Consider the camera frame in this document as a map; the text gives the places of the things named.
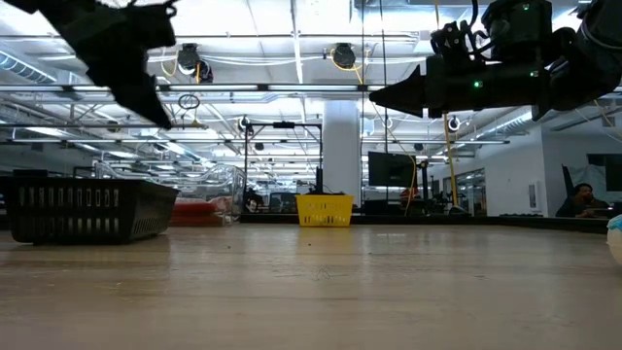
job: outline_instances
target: person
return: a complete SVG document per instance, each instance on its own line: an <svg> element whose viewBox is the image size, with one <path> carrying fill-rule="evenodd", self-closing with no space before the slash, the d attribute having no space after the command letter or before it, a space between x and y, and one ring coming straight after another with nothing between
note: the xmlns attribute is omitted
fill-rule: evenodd
<svg viewBox="0 0 622 350"><path fill-rule="evenodd" d="M574 197L566 199L560 210L558 218L599 218L594 209L606 209L609 204L598 200L592 193L590 184L578 184L574 187Z"/></svg>

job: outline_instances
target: yellow basket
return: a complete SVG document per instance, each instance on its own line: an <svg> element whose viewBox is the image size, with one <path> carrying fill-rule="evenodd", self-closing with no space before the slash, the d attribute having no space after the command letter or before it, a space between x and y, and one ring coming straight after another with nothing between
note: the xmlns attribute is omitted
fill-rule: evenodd
<svg viewBox="0 0 622 350"><path fill-rule="evenodd" d="M302 227L346 228L352 217L353 195L296 195Z"/></svg>

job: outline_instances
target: black basket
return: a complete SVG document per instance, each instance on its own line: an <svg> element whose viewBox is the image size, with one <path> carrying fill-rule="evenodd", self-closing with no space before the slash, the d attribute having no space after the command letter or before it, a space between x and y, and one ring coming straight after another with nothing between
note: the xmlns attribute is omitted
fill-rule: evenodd
<svg viewBox="0 0 622 350"><path fill-rule="evenodd" d="M177 190L141 180L0 178L13 239L123 243L168 228Z"/></svg>

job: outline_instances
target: wooden tabletop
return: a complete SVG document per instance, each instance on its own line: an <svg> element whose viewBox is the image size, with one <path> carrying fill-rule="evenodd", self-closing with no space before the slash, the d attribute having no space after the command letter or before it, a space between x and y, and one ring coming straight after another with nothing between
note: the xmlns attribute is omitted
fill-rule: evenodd
<svg viewBox="0 0 622 350"><path fill-rule="evenodd" d="M621 349L605 237L514 227L0 232L2 349Z"/></svg>

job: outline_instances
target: column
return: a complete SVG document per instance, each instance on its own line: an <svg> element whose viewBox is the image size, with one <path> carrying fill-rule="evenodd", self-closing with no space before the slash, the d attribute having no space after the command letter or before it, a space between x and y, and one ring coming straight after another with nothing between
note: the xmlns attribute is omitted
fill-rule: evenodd
<svg viewBox="0 0 622 350"><path fill-rule="evenodd" d="M326 101L324 191L346 193L361 207L361 119L355 101Z"/></svg>

